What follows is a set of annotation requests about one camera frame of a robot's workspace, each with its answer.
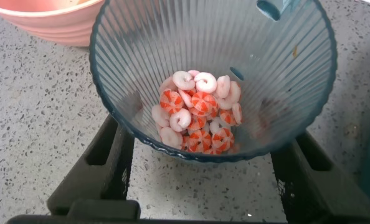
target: peeled shrimp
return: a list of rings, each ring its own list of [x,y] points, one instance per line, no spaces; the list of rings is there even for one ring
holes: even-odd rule
[[[187,109],[180,109],[177,113],[171,115],[170,127],[177,132],[184,131],[191,123],[191,114]]]
[[[159,87],[159,93],[169,88],[172,91],[176,91],[178,87],[173,82],[173,77],[168,77]]]
[[[173,75],[174,84],[182,90],[192,90],[195,87],[193,76],[188,72],[178,71]]]
[[[200,72],[197,71],[197,70],[189,70],[187,71],[189,74],[191,74],[193,77],[195,77],[197,74],[199,74]]]
[[[228,96],[230,87],[230,78],[228,75],[221,76],[217,79],[216,94],[219,98],[225,98]]]
[[[171,147],[181,149],[182,138],[179,139],[177,133],[169,127],[164,127],[160,131],[161,141]]]
[[[181,90],[181,89],[178,89],[178,93],[179,95],[181,95],[185,105],[188,107],[188,108],[192,108],[193,105],[192,105],[192,97],[187,94],[185,91]]]
[[[160,105],[152,106],[152,118],[161,127],[168,127],[170,125],[170,115]]]
[[[195,76],[196,89],[205,93],[212,93],[217,88],[216,78],[207,72],[201,72]]]
[[[242,107],[239,103],[235,103],[232,105],[232,113],[234,114],[234,118],[237,124],[242,124]]]

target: pink bowl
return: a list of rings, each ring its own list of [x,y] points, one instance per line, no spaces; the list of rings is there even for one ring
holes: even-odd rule
[[[89,46],[105,0],[0,0],[0,16],[42,39]]]

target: speckled countertop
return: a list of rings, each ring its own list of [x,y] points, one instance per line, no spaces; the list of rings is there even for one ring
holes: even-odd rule
[[[322,1],[338,41],[338,72],[308,128],[358,178],[370,130],[370,5]],[[45,201],[107,115],[88,50],[31,37],[0,18],[0,223],[47,214]],[[129,198],[143,218],[285,221],[270,156],[189,164],[135,145]]]

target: frozen shrimp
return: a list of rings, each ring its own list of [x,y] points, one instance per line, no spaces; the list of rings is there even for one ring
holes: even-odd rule
[[[242,116],[242,107],[239,103],[235,103],[232,105],[232,113],[234,114],[234,118],[237,124],[242,124],[243,116]]]
[[[229,126],[233,126],[236,124],[232,110],[220,110],[220,118]]]
[[[169,114],[177,113],[183,107],[183,99],[179,93],[165,89],[160,96],[160,106]]]
[[[171,147],[177,149],[182,148],[182,138],[179,139],[177,133],[169,127],[163,127],[160,131],[161,141]]]
[[[192,96],[192,105],[198,111],[211,113],[212,109],[217,106],[217,100],[214,96],[200,91]]]
[[[228,128],[221,128],[212,136],[212,147],[226,151],[234,145],[235,137]]]
[[[160,105],[152,106],[152,118],[156,124],[160,125],[161,127],[169,126],[170,115],[167,111],[163,110]]]
[[[217,89],[217,80],[210,73],[201,72],[195,76],[194,81],[198,91],[213,93]]]
[[[197,71],[197,70],[189,70],[187,71],[189,74],[191,74],[193,77],[195,77],[197,74],[199,74],[200,72]]]
[[[228,75],[221,76],[217,79],[216,94],[219,98],[225,98],[228,96],[230,87],[230,78]]]
[[[163,81],[163,83],[159,87],[159,93],[161,93],[167,88],[169,88],[172,91],[176,91],[178,89],[178,87],[173,82],[173,77],[168,77],[167,79],[165,79],[165,81]]]
[[[178,71],[173,75],[174,84],[182,90],[192,90],[195,87],[193,76],[188,72]]]
[[[174,131],[184,131],[191,123],[191,114],[187,109],[182,108],[177,113],[171,115],[169,123]]]
[[[182,97],[185,105],[188,108],[192,108],[193,107],[193,105],[192,105],[192,96],[190,96],[189,94],[187,94],[185,91],[183,91],[181,89],[178,89],[178,93]]]
[[[205,130],[197,130],[189,136],[187,144],[191,152],[204,152],[210,148],[211,135]]]

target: bowl rim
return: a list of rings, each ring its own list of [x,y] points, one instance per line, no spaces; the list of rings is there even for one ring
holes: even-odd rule
[[[45,12],[21,12],[21,11],[13,11],[8,9],[0,8],[0,13],[8,16],[17,16],[17,17],[47,17],[47,16],[57,16],[61,14],[67,14],[70,12],[75,12],[86,7],[92,6],[94,4],[103,2],[104,0],[89,0],[87,2],[83,2],[81,4],[67,7],[64,9],[58,9],[53,11],[45,11]]]
[[[102,82],[100,80],[100,76],[97,75],[97,66],[96,66],[96,53],[95,53],[95,46],[97,41],[97,34],[98,34],[98,27],[101,23],[102,16],[104,15],[107,6],[109,5],[110,1],[112,0],[105,0],[105,3],[101,7],[98,16],[95,20],[95,23],[92,27],[91,33],[91,40],[90,40],[90,70],[92,74],[92,80],[95,84],[97,89],[97,93],[100,96],[103,105],[109,111],[110,116],[112,116],[120,125],[124,126],[126,130],[138,138],[143,144],[151,146],[153,149],[157,151],[164,152],[173,157],[179,157],[181,159],[190,160],[190,161],[198,161],[198,162],[214,162],[214,163],[221,163],[221,162],[238,162],[242,160],[249,160],[255,158],[257,156],[264,156],[268,153],[275,152],[281,149],[285,149],[294,138],[306,132],[306,128],[312,124],[315,118],[323,111],[324,105],[328,102],[330,93],[333,89],[334,81],[336,79],[336,71],[338,68],[338,52],[337,52],[337,42],[334,36],[334,30],[331,26],[331,22],[329,20],[326,11],[323,9],[323,6],[319,2],[319,0],[312,0],[315,4],[317,10],[321,13],[322,19],[325,23],[326,30],[328,31],[328,38],[330,40],[330,49],[331,49],[331,66],[330,66],[330,74],[328,80],[326,82],[326,87],[323,90],[323,94],[318,100],[317,104],[315,105],[312,112],[309,116],[293,131],[290,131],[286,136],[282,138],[281,141],[273,142],[271,144],[266,145],[265,147],[261,147],[255,151],[248,151],[248,152],[241,152],[238,154],[227,154],[227,155],[207,155],[207,154],[196,154],[191,152],[182,151],[171,146],[167,146],[162,142],[159,142],[155,139],[150,138],[146,134],[144,134],[141,130],[134,127],[129,121],[123,119],[123,116],[120,114],[119,111],[114,109],[113,102],[111,99],[106,97],[105,89],[102,87]]]

